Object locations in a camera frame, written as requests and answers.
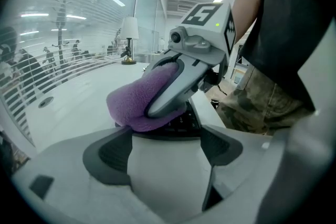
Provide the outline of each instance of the black cable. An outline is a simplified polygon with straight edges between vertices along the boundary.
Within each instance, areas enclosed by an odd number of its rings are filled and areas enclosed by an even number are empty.
[[[217,85],[217,87],[219,88],[219,90],[220,90],[223,94],[227,95],[227,93],[225,93],[225,92],[220,88],[219,85]]]

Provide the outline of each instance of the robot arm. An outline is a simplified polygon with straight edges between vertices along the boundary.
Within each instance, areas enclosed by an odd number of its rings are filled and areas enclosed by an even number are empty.
[[[227,71],[229,56],[236,37],[229,3],[197,4],[181,23],[170,31],[168,50],[146,68],[176,62],[174,77],[149,103],[145,114],[161,118],[180,107],[205,83],[220,83]],[[212,68],[219,65],[219,73]]]

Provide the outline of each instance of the human arm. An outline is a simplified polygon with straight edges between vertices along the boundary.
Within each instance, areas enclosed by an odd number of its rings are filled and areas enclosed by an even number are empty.
[[[239,41],[257,18],[261,0],[235,0],[232,16],[236,29],[235,43]]]

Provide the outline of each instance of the black t-shirt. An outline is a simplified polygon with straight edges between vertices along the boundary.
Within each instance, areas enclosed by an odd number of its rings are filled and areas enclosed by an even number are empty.
[[[287,92],[313,108],[297,75],[331,20],[318,0],[261,0],[241,55]]]

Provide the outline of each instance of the camouflage shorts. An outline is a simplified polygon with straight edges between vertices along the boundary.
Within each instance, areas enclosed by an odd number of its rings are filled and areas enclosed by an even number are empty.
[[[217,113],[227,128],[273,135],[312,111],[250,65],[237,88],[220,101]]]

